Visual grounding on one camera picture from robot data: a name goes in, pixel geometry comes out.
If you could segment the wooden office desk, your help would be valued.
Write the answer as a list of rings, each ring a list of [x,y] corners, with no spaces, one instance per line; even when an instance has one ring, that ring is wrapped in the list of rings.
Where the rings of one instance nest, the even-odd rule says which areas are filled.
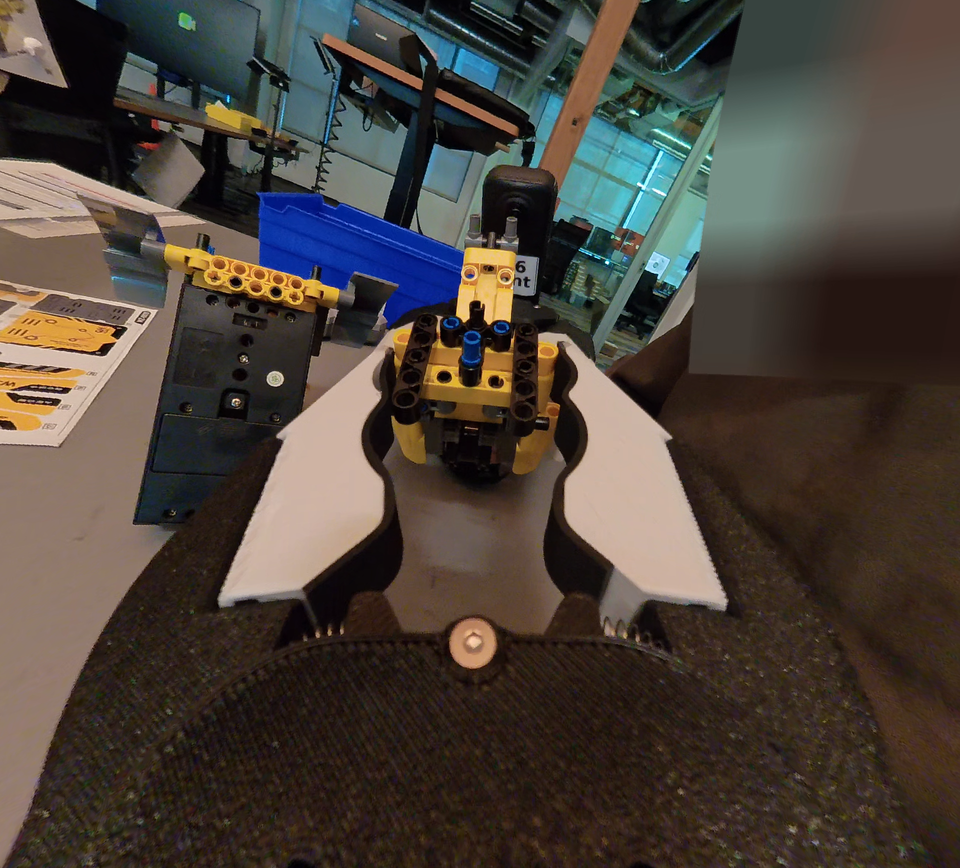
[[[264,149],[264,165],[261,173],[261,190],[269,192],[274,156],[292,154],[298,157],[305,151],[298,143],[281,135],[270,136],[265,130],[245,133],[234,130],[210,117],[197,107],[168,102],[154,95],[118,88],[113,104],[116,108],[147,118],[158,119],[181,126],[191,126],[203,131],[200,146],[200,162],[204,174],[198,183],[198,202],[210,208],[223,205],[224,185],[228,164],[227,140],[249,142]]]

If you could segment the yellow box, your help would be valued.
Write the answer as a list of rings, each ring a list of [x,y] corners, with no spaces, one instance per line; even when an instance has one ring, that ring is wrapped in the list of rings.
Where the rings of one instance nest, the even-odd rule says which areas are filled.
[[[239,132],[245,137],[249,137],[254,131],[264,130],[263,122],[260,119],[242,110],[229,107],[221,101],[208,103],[204,111],[211,121]]]

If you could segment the wooden post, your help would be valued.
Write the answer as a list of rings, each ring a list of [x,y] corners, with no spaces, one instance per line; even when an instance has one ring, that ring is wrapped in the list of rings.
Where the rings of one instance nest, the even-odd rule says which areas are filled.
[[[541,157],[560,187],[642,0],[604,0]]]

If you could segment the yellow toy brick assembly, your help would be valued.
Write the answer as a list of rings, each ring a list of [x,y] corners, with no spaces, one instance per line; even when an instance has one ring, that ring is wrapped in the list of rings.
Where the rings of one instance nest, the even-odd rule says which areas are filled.
[[[391,423],[411,462],[435,457],[462,478],[497,481],[532,473],[553,441],[560,351],[514,317],[520,241],[516,214],[489,232],[472,216],[455,308],[420,313],[393,336]]]

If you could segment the yellow sticker sheet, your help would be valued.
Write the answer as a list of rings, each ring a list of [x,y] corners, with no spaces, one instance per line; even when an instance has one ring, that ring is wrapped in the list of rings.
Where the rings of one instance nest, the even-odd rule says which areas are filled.
[[[1,444],[58,447],[157,311],[1,282]]]

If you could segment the wooden standing desk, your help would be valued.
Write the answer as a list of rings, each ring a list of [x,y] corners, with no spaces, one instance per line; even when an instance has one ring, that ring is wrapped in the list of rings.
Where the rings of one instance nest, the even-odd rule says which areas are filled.
[[[369,78],[378,85],[382,93],[410,107],[410,117],[406,126],[407,134],[384,213],[386,221],[409,229],[418,207],[426,168],[436,142],[436,121],[430,122],[418,118],[423,80],[331,34],[324,34],[318,44],[340,64],[344,78],[349,80]],[[445,91],[438,91],[437,94],[438,102],[435,107],[441,107],[442,122],[458,123],[476,130],[486,129],[487,134],[493,134],[497,138],[494,151],[506,150],[507,146],[515,142],[514,140],[509,144],[503,143],[518,135],[518,129],[514,125],[475,108]]]

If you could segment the black tripod stand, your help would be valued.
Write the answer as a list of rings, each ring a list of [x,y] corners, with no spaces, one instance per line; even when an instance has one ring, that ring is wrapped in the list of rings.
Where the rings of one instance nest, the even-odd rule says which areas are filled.
[[[277,92],[273,107],[270,135],[263,146],[263,166],[260,177],[260,192],[269,193],[272,191],[272,172],[275,155],[279,149],[279,142],[283,141],[281,137],[281,116],[286,105],[287,95],[290,92],[291,79],[279,66],[260,56],[253,56],[252,59],[247,62],[247,66],[256,76],[267,76],[270,87]]]

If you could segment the black laptop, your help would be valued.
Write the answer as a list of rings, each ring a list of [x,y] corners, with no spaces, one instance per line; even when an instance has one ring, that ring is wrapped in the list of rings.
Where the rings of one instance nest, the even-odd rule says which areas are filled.
[[[436,62],[434,53],[415,32],[360,2],[354,5],[346,41],[417,78],[424,76],[424,65]]]

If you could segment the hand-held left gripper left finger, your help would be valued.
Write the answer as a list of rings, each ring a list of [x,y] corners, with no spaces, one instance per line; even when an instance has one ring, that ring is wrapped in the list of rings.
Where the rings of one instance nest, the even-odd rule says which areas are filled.
[[[372,535],[385,482],[362,430],[380,400],[377,346],[279,433],[281,448],[250,517],[218,603],[306,599],[308,586]]]

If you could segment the black shoulder bag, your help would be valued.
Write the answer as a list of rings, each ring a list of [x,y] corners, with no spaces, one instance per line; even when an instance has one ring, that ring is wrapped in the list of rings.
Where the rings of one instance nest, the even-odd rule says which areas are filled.
[[[526,111],[456,72],[439,68],[436,58],[416,34],[403,34],[398,42],[398,52],[403,69],[422,80],[417,109],[419,120],[437,120],[437,93],[446,92],[475,109],[516,127],[517,136],[503,140],[504,144],[516,140],[531,142],[534,139],[536,129]],[[442,135],[438,136],[438,143],[444,147],[475,151],[487,156],[497,147],[497,137],[487,133],[486,129],[472,130],[470,127],[447,121],[442,124],[444,129]]]

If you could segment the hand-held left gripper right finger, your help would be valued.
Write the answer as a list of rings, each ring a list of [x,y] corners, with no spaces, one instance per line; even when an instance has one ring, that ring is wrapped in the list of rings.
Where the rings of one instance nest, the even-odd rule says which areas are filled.
[[[577,346],[560,346],[555,442],[565,462],[546,526],[546,571],[598,604],[609,631],[647,602],[724,612],[728,598],[667,443],[669,434]]]

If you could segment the black battery box toy model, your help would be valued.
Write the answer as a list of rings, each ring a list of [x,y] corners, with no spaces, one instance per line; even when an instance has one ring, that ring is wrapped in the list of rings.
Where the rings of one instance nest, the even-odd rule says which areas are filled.
[[[167,242],[152,214],[78,193],[105,242],[114,288],[159,308],[183,274],[133,522],[179,525],[264,440],[303,409],[326,334],[363,346],[385,329],[398,286],[354,273],[344,289],[214,250]]]

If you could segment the large dark monitor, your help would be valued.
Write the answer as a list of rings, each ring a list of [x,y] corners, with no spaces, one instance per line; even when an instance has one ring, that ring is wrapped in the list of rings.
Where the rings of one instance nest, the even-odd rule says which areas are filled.
[[[240,0],[96,0],[127,28],[127,48],[212,91],[248,102],[259,10]]]

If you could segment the printed paper sheet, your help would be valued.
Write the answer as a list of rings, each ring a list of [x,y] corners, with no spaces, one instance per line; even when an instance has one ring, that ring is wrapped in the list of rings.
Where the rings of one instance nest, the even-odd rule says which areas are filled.
[[[1,228],[5,231],[32,239],[96,234],[98,227],[80,194],[152,214],[163,229],[203,222],[52,162],[1,160]]]

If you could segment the blue bin with white tag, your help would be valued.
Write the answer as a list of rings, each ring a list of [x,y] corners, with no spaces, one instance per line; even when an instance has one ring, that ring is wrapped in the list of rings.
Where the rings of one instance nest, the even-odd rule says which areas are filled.
[[[321,194],[261,193],[258,238],[259,262],[272,269],[307,278],[318,265],[337,288],[355,272],[395,283],[390,323],[453,300],[461,282],[462,250]]]

